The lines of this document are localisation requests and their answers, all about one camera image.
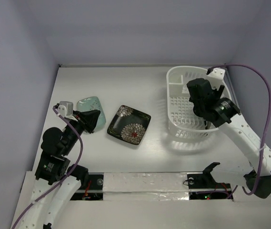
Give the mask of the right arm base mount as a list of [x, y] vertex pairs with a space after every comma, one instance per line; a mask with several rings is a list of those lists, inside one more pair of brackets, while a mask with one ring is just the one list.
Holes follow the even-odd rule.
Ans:
[[190, 200], [226, 199], [233, 188], [228, 183], [217, 183], [210, 174], [187, 174], [183, 185], [188, 187]]

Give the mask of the dark teal square plate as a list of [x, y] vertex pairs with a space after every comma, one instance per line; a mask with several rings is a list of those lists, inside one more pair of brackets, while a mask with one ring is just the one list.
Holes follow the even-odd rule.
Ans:
[[209, 130], [211, 128], [212, 122], [209, 122], [207, 120], [204, 120], [205, 129]]

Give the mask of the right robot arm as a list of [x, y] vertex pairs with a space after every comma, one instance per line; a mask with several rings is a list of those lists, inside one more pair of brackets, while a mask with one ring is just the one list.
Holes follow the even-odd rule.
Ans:
[[224, 166], [213, 162], [204, 169], [203, 184], [230, 183], [247, 187], [265, 199], [271, 194], [271, 149], [251, 129], [237, 105], [223, 97], [224, 85], [213, 89], [210, 82], [197, 78], [187, 83], [194, 113], [224, 133], [244, 154], [250, 167]]

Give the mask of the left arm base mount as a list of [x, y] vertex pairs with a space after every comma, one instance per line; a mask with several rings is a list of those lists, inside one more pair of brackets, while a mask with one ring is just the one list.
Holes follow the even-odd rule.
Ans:
[[80, 187], [71, 197], [71, 200], [97, 201], [103, 200], [103, 173], [89, 173], [86, 186]]

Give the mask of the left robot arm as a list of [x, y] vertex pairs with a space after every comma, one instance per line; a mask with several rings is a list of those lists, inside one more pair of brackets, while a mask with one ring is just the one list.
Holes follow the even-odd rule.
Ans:
[[88, 169], [78, 164], [82, 153], [73, 165], [66, 156], [77, 142], [83, 150], [81, 134], [94, 132], [100, 110], [72, 110], [62, 116], [58, 111], [61, 107], [56, 104], [52, 109], [66, 127], [44, 132], [30, 203], [12, 225], [14, 229], [54, 229], [71, 197], [89, 182]]

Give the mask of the light green speckled plate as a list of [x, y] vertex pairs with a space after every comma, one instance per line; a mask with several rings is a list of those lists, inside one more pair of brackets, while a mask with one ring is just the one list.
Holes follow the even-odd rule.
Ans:
[[76, 104], [77, 111], [86, 112], [91, 110], [99, 110], [100, 116], [95, 127], [95, 131], [100, 131], [106, 124], [106, 117], [101, 105], [101, 102], [97, 96], [91, 96], [79, 100]]

